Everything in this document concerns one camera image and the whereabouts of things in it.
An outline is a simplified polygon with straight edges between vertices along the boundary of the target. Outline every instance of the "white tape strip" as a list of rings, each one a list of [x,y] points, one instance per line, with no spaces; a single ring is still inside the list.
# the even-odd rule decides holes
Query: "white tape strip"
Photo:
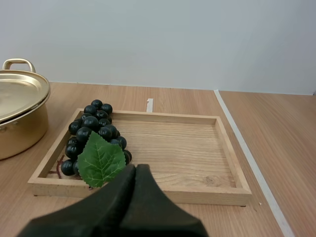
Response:
[[[147,109],[146,112],[152,113],[153,112],[153,104],[154,104],[154,99],[149,98],[147,100]]]
[[[266,200],[271,208],[271,211],[272,211],[278,225],[280,226],[280,229],[281,229],[283,235],[285,237],[295,237],[295,235],[294,235],[290,225],[288,224],[285,216],[283,215],[275,197],[273,196],[265,178],[263,177],[255,159],[253,158],[245,140],[243,139],[233,117],[231,116],[231,113],[227,109],[219,91],[214,90],[214,93],[215,93],[217,100],[218,100],[219,104],[221,105],[221,107],[222,107],[222,109],[227,117],[228,122],[230,123],[230,125],[235,133],[237,140],[239,141],[239,144],[242,148],[242,151],[244,152],[244,154],[247,158],[247,161],[252,169],[252,172],[254,173],[254,175],[258,181],[258,184],[259,184],[259,186],[260,186],[260,188],[261,188],[261,190],[262,190],[262,192],[263,192],[263,194],[264,194],[264,196],[265,196],[265,198],[266,198]]]

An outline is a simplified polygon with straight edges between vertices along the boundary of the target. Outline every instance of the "pot handle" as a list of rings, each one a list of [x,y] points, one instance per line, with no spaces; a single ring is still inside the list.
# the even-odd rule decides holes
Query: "pot handle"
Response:
[[[3,70],[10,70],[11,65],[14,63],[25,63],[29,65],[31,72],[35,73],[34,65],[30,61],[23,58],[11,58],[11,59],[6,60],[3,64]]]

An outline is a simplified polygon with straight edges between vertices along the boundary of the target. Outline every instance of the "gold pot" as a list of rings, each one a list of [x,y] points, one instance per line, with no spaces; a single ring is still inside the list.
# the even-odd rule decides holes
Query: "gold pot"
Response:
[[[14,63],[28,64],[31,71],[10,70]],[[46,133],[49,95],[48,80],[35,72],[31,62],[5,61],[0,71],[0,159],[26,150]]]

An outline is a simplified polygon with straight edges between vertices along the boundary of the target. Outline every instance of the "artificial leaf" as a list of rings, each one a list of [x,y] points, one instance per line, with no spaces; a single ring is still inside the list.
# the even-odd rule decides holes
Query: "artificial leaf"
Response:
[[[125,167],[125,156],[119,145],[112,145],[92,132],[78,156],[81,178],[91,187],[101,187]]]

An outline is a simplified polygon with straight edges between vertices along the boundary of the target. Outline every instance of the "grape bunch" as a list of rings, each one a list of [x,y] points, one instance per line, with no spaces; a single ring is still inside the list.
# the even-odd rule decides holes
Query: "grape bunch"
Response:
[[[67,141],[65,149],[65,154],[70,159],[61,164],[61,171],[64,175],[79,175],[78,155],[83,152],[92,131],[98,133],[107,142],[118,144],[124,152],[126,164],[131,162],[132,154],[125,150],[126,139],[112,125],[112,111],[113,108],[110,104],[103,104],[101,100],[94,100],[91,105],[84,108],[80,118],[69,124],[68,130],[73,137]]]

